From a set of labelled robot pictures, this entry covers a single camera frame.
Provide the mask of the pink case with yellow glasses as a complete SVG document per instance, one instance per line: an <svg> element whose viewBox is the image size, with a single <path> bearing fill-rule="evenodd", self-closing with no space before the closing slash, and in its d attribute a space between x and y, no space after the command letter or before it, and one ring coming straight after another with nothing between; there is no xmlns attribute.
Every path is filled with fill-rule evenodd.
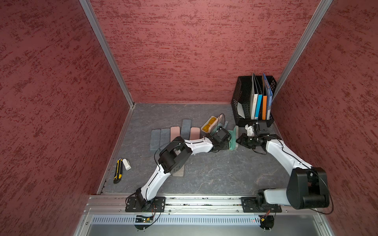
<svg viewBox="0 0 378 236"><path fill-rule="evenodd" d="M224 122L224 114L221 113L218 117L211 116L207 122L200 128L200 130L206 134L212 133L219 125Z"/></svg>

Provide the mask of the pink case with black glasses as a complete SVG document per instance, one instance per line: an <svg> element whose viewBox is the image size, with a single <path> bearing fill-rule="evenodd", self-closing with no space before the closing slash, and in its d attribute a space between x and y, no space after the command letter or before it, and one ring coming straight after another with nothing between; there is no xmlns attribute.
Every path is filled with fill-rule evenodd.
<svg viewBox="0 0 378 236"><path fill-rule="evenodd" d="M190 130L190 140L198 140L200 139L200 128L192 127Z"/></svg>

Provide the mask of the case with clear yellow glasses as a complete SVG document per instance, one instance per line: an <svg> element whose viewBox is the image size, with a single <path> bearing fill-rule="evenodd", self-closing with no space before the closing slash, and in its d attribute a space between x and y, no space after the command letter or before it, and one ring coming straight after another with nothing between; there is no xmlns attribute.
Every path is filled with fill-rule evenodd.
<svg viewBox="0 0 378 236"><path fill-rule="evenodd" d="M190 139L191 127L192 127L192 120L183 119L180 135L184 140Z"/></svg>

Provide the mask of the pink case with tortoise sunglasses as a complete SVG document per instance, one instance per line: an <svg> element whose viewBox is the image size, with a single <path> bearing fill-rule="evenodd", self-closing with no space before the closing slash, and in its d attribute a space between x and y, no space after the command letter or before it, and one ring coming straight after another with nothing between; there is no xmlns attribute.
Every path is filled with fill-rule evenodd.
<svg viewBox="0 0 378 236"><path fill-rule="evenodd" d="M175 138L180 136L180 127L179 126L173 126L170 128L170 140L173 141Z"/></svg>

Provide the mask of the grey case with black glasses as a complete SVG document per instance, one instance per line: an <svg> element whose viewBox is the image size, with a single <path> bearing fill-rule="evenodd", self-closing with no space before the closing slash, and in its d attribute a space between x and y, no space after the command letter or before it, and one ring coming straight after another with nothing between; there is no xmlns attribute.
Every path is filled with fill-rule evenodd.
<svg viewBox="0 0 378 236"><path fill-rule="evenodd" d="M170 128L160 130L160 148L164 149L170 143Z"/></svg>

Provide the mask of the grey case with orange glasses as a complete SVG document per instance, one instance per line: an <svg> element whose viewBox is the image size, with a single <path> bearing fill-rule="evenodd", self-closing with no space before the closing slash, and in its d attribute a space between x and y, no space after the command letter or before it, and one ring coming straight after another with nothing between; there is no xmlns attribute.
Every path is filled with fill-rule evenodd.
<svg viewBox="0 0 378 236"><path fill-rule="evenodd" d="M239 146L236 142L239 137L239 126L236 125L232 130L227 130L227 132L229 133L229 137L224 145L224 150L236 150Z"/></svg>

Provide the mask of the grey case with purple glasses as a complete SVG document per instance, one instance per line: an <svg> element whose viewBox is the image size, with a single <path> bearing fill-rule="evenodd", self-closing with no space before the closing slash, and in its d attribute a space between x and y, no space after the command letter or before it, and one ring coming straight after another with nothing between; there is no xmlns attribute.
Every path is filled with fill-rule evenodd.
<svg viewBox="0 0 378 236"><path fill-rule="evenodd" d="M225 122L225 124L218 123L216 127L211 131L210 135L214 135L217 133L220 129L226 128L228 125L228 121Z"/></svg>

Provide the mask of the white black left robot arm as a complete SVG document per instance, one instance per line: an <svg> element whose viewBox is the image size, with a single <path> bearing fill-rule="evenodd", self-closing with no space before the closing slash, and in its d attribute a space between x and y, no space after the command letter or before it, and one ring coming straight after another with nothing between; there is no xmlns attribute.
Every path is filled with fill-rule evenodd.
<svg viewBox="0 0 378 236"><path fill-rule="evenodd" d="M164 146L156 160L156 169L144 186L135 192L136 202L142 211L153 208L153 200L167 178L182 169L189 157L199 153L234 150L235 132L219 128L214 134L207 134L201 139L185 140L176 137Z"/></svg>

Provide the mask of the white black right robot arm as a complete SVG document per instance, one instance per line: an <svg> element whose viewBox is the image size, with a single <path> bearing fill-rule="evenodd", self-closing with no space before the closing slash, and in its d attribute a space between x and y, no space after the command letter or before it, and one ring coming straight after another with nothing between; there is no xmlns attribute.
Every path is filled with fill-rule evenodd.
<svg viewBox="0 0 378 236"><path fill-rule="evenodd" d="M260 189L254 198L244 198L244 205L255 205L258 212L278 212L281 206L294 209L309 209L319 212L320 208L334 208L328 187L327 174L323 168L314 167L295 154L278 135L261 129L259 123L247 124L237 143L270 154L289 174L286 188Z"/></svg>

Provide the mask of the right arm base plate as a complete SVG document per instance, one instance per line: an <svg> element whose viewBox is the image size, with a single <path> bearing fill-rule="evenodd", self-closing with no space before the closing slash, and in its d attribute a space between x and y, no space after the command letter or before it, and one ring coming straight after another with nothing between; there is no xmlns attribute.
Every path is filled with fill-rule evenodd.
<svg viewBox="0 0 378 236"><path fill-rule="evenodd" d="M278 204L269 204L264 198L242 197L241 206L244 213L281 213L282 208Z"/></svg>

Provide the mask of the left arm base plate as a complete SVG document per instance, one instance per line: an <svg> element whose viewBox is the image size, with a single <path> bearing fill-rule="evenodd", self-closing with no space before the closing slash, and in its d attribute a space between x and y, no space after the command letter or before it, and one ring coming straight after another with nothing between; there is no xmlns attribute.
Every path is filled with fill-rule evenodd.
<svg viewBox="0 0 378 236"><path fill-rule="evenodd" d="M155 197L153 200L145 201L136 196L127 198L125 212L146 212L160 213L165 209L165 197Z"/></svg>

